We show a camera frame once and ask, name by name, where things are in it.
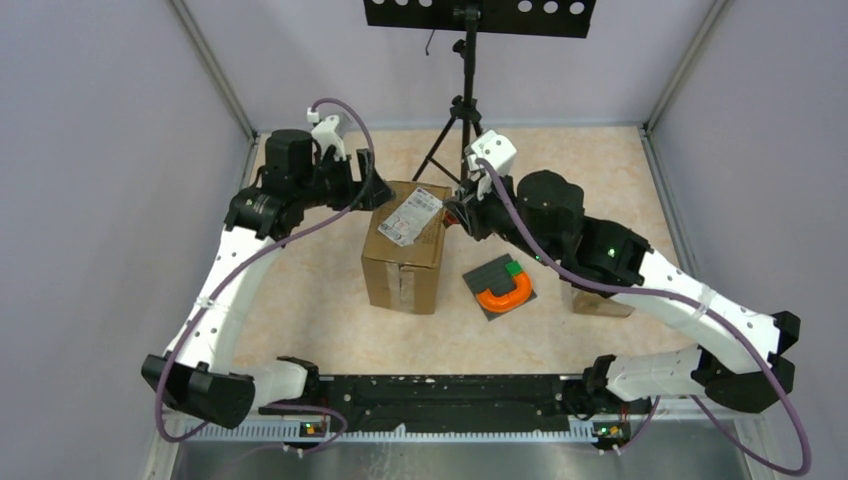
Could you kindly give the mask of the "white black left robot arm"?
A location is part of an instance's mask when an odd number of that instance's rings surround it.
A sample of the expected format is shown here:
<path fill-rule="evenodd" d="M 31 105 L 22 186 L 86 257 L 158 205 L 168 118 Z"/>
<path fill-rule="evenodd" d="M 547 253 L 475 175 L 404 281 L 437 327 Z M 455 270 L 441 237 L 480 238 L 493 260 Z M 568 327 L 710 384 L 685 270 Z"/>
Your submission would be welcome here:
<path fill-rule="evenodd" d="M 240 373 L 235 347 L 258 288 L 283 249 L 354 211 L 371 212 L 393 197 L 376 169 L 373 147 L 345 155 L 296 129 L 274 131 L 254 182 L 229 203 L 212 268 L 177 336 L 141 365 L 155 408 L 234 429 L 277 400 L 297 413 L 319 404 L 316 367 L 281 357 Z M 307 210 L 333 210 L 330 220 L 301 226 Z"/>

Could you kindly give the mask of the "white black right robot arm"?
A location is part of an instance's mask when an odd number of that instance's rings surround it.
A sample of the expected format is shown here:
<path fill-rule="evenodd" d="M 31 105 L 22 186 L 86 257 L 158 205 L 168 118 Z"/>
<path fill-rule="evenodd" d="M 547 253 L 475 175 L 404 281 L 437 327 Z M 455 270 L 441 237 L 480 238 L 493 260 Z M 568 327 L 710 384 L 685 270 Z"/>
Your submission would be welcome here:
<path fill-rule="evenodd" d="M 588 216 L 583 189 L 561 175 L 505 176 L 486 193 L 466 181 L 446 205 L 472 238 L 497 236 L 573 287 L 646 312 L 689 338 L 688 347 L 671 352 L 597 358 L 582 377 L 594 409 L 691 395 L 760 413 L 792 391 L 795 367 L 785 354 L 799 338 L 796 315 L 758 313 L 692 278 L 626 226 Z"/>

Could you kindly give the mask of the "large cardboard express box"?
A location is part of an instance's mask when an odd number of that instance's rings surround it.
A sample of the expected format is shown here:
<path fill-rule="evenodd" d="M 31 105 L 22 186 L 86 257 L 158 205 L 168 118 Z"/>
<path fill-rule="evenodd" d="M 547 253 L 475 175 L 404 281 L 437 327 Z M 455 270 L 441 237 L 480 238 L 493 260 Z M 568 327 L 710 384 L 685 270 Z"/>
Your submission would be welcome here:
<path fill-rule="evenodd" d="M 445 186 L 410 181 L 390 181 L 394 190 L 400 183 L 416 183 L 443 204 L 452 191 Z M 436 310 L 446 228 L 442 210 L 427 225 L 411 246 L 399 247 L 377 231 L 393 207 L 398 195 L 376 209 L 370 220 L 361 254 L 361 265 L 369 302 L 374 307 L 396 312 L 431 315 Z"/>

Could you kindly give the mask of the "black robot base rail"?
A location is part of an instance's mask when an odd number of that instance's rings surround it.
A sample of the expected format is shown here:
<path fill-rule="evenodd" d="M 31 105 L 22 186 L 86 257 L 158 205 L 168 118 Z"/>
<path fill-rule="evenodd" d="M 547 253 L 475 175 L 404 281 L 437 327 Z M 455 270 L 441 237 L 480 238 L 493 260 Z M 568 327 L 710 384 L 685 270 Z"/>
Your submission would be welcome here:
<path fill-rule="evenodd" d="M 565 432 L 580 420 L 603 415 L 646 414 L 648 399 L 624 402 L 605 391 L 589 392 L 581 378 L 560 374 L 513 375 L 322 375 L 304 394 L 262 415 L 294 406 L 340 413 L 330 424 L 351 433 L 477 434 Z"/>

